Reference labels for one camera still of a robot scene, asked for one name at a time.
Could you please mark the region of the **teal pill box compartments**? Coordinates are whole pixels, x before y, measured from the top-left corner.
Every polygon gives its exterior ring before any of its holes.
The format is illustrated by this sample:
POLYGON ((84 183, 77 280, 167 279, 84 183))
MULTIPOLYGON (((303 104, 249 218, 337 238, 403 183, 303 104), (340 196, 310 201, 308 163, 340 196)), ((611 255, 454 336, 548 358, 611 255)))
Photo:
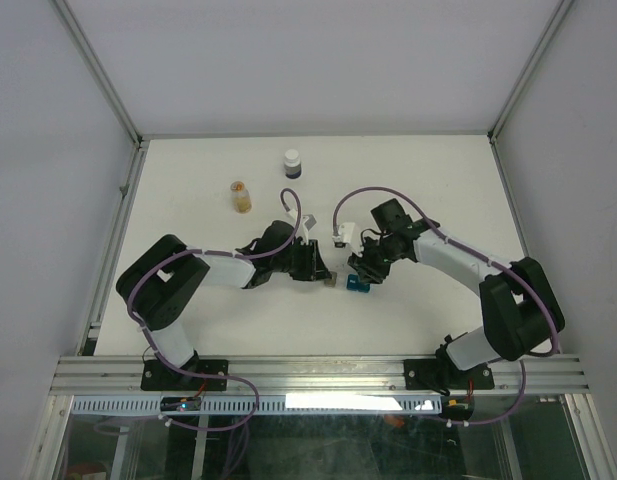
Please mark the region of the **teal pill box compartments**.
POLYGON ((356 274, 349 274, 346 279, 346 289, 358 293, 369 293, 371 285, 363 283, 356 274))

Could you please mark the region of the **tan pill box compartment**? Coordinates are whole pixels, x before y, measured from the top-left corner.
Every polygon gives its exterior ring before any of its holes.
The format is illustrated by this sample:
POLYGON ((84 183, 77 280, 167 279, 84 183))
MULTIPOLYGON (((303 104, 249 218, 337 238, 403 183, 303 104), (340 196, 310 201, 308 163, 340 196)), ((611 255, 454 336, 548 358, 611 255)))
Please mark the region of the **tan pill box compartment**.
POLYGON ((337 284, 337 273, 331 272, 329 277, 324 280, 324 285, 328 288, 334 288, 337 284))

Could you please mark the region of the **amber pill bottle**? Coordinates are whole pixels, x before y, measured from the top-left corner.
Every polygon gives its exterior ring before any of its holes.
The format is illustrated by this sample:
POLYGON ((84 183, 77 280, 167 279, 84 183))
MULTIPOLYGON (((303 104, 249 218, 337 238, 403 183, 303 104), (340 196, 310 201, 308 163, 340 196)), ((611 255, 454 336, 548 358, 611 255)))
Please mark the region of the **amber pill bottle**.
POLYGON ((236 212, 248 213, 252 209, 249 191, 242 181, 235 181, 230 185, 232 204, 236 212))

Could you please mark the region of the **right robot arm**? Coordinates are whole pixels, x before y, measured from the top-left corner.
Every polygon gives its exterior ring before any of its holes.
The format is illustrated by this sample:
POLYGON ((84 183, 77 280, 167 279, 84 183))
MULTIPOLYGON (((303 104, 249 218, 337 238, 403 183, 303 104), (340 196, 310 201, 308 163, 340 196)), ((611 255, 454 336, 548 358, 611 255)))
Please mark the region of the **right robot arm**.
POLYGON ((410 260, 431 267, 472 291, 482 324, 458 337, 446 336, 431 360, 408 360, 406 385, 448 395, 453 389, 484 388, 489 363, 534 356, 549 342, 558 349, 565 319, 541 264, 524 257, 494 258, 446 233, 427 216, 413 220, 396 199, 371 211, 376 230, 366 236, 352 222, 333 229, 336 247, 349 247, 348 264, 366 285, 384 282, 394 263, 410 260))

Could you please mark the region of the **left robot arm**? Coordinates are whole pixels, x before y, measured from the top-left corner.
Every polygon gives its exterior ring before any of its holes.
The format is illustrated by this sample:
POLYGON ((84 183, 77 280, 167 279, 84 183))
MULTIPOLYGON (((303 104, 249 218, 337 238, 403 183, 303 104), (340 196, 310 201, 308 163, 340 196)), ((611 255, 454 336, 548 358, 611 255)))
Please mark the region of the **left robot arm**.
POLYGON ((330 281, 318 242, 284 221, 233 252, 194 249, 173 234, 160 238, 124 271, 116 284, 128 313, 155 352, 144 362, 144 391, 223 392, 226 360, 202 359, 180 316, 204 286, 254 289, 275 273, 299 282, 330 281))

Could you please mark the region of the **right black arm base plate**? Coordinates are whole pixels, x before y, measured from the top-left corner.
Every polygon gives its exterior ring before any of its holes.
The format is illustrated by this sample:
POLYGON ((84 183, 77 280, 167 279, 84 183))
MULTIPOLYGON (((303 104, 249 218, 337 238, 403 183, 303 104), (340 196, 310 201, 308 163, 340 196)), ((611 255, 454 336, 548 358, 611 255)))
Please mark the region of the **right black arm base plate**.
POLYGON ((451 390, 493 390, 494 377, 487 364, 459 370, 451 362, 438 358, 405 359, 405 387, 410 391, 432 390, 448 395, 451 390))

